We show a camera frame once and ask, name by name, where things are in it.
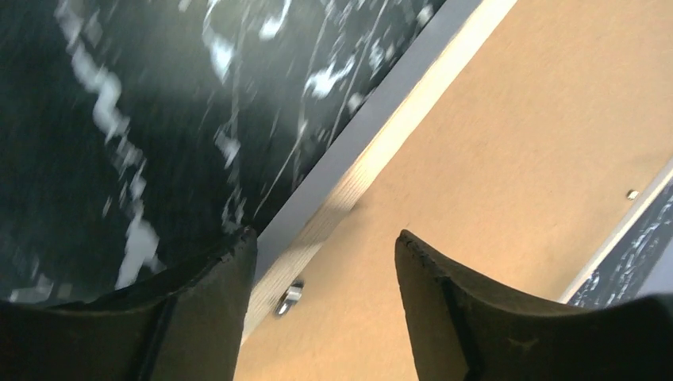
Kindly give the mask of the brown cardboard backing board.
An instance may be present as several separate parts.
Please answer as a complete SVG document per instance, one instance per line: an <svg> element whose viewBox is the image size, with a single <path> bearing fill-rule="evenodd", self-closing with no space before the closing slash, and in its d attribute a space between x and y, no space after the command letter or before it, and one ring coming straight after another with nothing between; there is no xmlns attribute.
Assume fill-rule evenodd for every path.
<svg viewBox="0 0 673 381"><path fill-rule="evenodd" d="M245 341L238 380L414 380L406 229L557 299L672 157L672 4L519 1Z"/></svg>

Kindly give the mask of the white wooden picture frame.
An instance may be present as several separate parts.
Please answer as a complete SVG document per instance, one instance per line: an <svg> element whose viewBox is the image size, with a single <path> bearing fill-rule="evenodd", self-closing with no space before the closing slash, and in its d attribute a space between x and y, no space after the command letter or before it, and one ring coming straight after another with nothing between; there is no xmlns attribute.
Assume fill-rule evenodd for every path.
<svg viewBox="0 0 673 381"><path fill-rule="evenodd" d="M354 210L383 169L422 123L519 1L448 1L369 96L287 204L260 234L256 284L244 337L270 317L290 284ZM672 177L672 157L557 299L567 302Z"/></svg>

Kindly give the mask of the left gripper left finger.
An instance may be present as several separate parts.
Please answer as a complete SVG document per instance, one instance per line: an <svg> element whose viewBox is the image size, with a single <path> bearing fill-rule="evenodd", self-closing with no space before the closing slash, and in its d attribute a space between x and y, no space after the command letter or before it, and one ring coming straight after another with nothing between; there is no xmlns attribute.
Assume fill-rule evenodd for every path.
<svg viewBox="0 0 673 381"><path fill-rule="evenodd" d="M243 228L93 302L1 304L4 380L231 380L256 269Z"/></svg>

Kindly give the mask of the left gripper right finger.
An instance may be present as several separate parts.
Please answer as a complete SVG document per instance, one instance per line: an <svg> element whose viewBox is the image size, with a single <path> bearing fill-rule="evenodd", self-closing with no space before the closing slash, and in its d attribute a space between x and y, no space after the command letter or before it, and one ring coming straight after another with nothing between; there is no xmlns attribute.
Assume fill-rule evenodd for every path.
<svg viewBox="0 0 673 381"><path fill-rule="evenodd" d="M601 310L553 302L460 264L407 230L394 260L421 380L669 380L672 297Z"/></svg>

